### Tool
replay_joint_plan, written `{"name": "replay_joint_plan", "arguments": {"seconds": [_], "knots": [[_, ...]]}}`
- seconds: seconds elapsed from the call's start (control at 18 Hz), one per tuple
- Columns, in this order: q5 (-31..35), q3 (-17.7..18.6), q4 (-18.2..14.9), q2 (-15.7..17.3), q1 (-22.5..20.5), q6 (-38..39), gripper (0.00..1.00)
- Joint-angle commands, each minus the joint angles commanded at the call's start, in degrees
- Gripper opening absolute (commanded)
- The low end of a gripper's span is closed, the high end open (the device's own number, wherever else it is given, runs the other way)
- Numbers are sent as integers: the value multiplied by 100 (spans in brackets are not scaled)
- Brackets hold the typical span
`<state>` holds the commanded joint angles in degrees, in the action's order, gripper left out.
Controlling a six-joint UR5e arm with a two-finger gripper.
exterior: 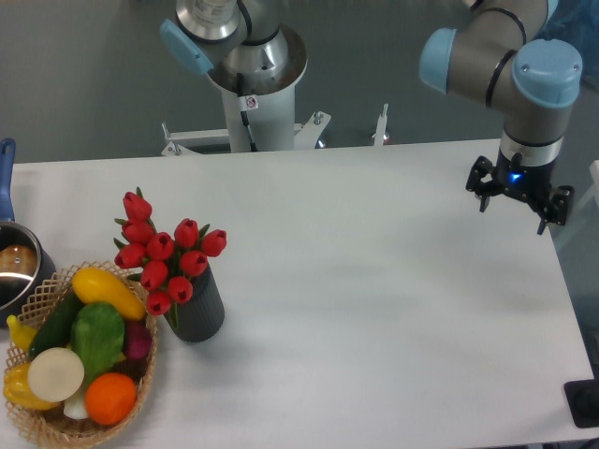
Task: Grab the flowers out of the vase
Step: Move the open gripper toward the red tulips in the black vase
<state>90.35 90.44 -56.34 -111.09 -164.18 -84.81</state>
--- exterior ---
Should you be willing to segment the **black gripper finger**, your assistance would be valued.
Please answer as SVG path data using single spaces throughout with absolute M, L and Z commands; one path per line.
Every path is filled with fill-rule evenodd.
M 504 192 L 504 186 L 497 180 L 497 167 L 485 156 L 475 160 L 465 188 L 478 199 L 480 212 L 486 211 L 492 197 Z
M 536 233 L 542 235 L 549 224 L 564 226 L 572 209 L 575 188 L 571 185 L 550 187 L 541 195 L 532 196 L 529 207 L 539 216 Z

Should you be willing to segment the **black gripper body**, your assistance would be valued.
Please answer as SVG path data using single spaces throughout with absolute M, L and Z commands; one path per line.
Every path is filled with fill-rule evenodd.
M 491 175 L 491 195 L 508 196 L 531 207 L 545 207 L 550 201 L 553 168 L 554 162 L 537 167 L 512 167 L 512 161 L 499 151 L 497 165 Z

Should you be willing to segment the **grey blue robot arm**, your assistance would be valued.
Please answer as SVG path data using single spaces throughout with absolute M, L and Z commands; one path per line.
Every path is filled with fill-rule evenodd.
M 525 203 L 549 224 L 565 225 L 574 188 L 551 182 L 573 106 L 583 61 L 559 39 L 539 38 L 555 1 L 469 1 L 473 21 L 463 30 L 431 34 L 420 54 L 421 81 L 504 115 L 495 161 L 479 156 L 465 188 L 486 210 L 495 196 Z

